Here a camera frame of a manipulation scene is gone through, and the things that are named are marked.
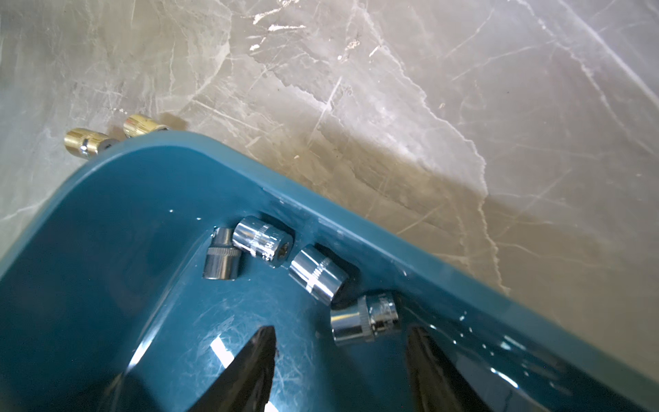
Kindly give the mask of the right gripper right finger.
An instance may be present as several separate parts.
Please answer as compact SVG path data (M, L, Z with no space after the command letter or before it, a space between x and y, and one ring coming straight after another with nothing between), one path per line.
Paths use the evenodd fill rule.
M405 355L416 411L491 411L423 327L408 328Z

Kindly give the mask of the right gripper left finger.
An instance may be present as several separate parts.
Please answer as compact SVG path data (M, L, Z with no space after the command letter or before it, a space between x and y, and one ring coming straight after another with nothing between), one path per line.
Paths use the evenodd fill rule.
M259 411L269 403L276 368L276 330L259 328L189 411Z

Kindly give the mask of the teal plastic storage box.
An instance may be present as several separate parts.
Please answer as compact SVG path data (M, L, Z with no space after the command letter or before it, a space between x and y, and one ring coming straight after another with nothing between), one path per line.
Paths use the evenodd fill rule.
M214 228L293 236L203 279ZM465 274L458 235L397 237L210 138L166 131L83 165L1 261L4 411L189 411L256 331L276 330L264 411L416 411L408 328L491 411L655 411L658 385ZM348 274L328 307L288 273L311 245ZM335 344L331 310L393 293L401 331Z

